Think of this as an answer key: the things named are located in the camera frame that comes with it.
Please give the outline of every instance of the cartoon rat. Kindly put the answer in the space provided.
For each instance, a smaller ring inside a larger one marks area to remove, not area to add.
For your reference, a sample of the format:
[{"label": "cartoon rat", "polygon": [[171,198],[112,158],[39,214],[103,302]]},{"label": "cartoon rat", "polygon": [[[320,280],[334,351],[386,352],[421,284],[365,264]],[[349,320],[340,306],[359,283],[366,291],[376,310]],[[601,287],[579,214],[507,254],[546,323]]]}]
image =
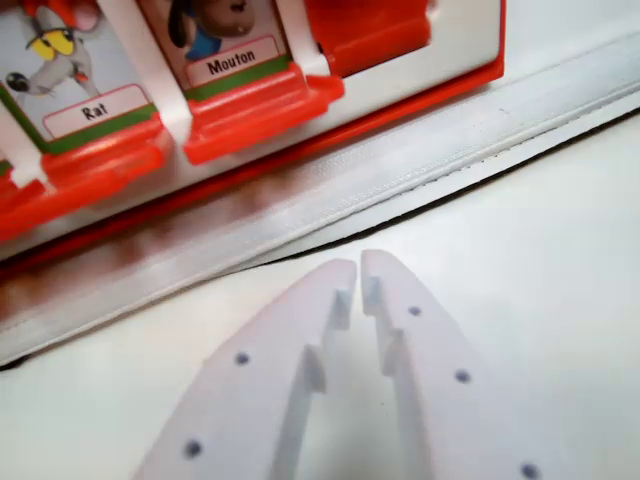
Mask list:
[{"label": "cartoon rat", "polygon": [[6,83],[21,95],[53,95],[66,79],[75,81],[89,97],[100,94],[93,82],[91,57],[83,35],[95,29],[100,11],[92,1],[66,4],[55,0],[24,2],[23,30],[27,48],[42,59],[30,77],[20,72],[7,75]]},{"label": "cartoon rat", "polygon": [[196,37],[186,54],[189,61],[201,60],[220,51],[221,37],[241,37],[255,23],[248,0],[173,0],[169,12],[169,37],[178,48],[187,45],[183,15],[196,22]]}]

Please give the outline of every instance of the white fabric strip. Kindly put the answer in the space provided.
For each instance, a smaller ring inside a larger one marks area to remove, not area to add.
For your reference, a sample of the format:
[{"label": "white fabric strip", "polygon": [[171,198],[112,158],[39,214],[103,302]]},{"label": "white fabric strip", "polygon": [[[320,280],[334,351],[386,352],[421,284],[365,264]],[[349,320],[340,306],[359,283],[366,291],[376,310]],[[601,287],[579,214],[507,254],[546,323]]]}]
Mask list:
[{"label": "white fabric strip", "polygon": [[635,34],[15,279],[0,290],[0,363],[438,178],[463,178],[438,198],[473,184],[638,108],[638,92]]}]

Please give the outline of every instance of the white plastic piece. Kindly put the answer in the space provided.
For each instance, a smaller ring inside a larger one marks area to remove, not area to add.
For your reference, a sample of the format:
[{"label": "white plastic piece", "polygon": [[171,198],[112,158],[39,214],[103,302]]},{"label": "white plastic piece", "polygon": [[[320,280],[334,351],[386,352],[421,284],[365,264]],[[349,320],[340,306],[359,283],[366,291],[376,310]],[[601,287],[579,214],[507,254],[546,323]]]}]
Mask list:
[{"label": "white plastic piece", "polygon": [[98,4],[160,112],[162,123],[177,144],[184,144],[191,130],[191,111],[136,0],[98,0]]},{"label": "white plastic piece", "polygon": [[387,252],[365,251],[362,295],[395,383],[409,479],[556,478],[532,457],[508,395],[412,272]]},{"label": "white plastic piece", "polygon": [[311,33],[303,0],[276,0],[282,28],[289,39],[289,50],[305,75],[330,75],[327,58],[320,53]]},{"label": "white plastic piece", "polygon": [[49,177],[42,170],[42,153],[31,141],[7,107],[0,102],[0,149],[13,166],[11,181],[22,188],[34,180],[47,185]]},{"label": "white plastic piece", "polygon": [[287,480],[330,328],[349,325],[356,265],[333,260],[267,306],[202,368],[136,479]]}]

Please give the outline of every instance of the orange plastic slot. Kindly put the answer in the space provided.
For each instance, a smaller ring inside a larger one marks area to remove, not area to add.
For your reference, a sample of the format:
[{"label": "orange plastic slot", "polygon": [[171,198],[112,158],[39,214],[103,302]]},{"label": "orange plastic slot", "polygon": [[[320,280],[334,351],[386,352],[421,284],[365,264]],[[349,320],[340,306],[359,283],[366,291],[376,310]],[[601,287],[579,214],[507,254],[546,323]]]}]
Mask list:
[{"label": "orange plastic slot", "polygon": [[173,141],[159,116],[62,155],[45,155],[40,182],[22,189],[0,183],[0,241],[118,193],[134,179],[164,165]]},{"label": "orange plastic slot", "polygon": [[331,73],[347,77],[427,46],[428,0],[305,0]]},{"label": "orange plastic slot", "polygon": [[190,101],[193,125],[184,150],[191,163],[208,162],[322,115],[343,95],[339,77],[305,78],[291,63],[284,72],[205,101]]}]

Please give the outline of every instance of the mouton label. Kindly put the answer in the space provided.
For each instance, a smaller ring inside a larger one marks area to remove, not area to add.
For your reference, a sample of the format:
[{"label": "mouton label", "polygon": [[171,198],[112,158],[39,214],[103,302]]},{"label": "mouton label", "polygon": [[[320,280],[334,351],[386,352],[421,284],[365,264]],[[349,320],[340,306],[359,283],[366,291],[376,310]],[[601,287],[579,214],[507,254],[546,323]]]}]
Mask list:
[{"label": "mouton label", "polygon": [[276,41],[269,35],[192,63],[187,67],[187,76],[191,85],[197,87],[266,62],[278,55],[280,53]]},{"label": "mouton label", "polygon": [[138,5],[188,100],[205,101],[289,68],[273,0]]}]

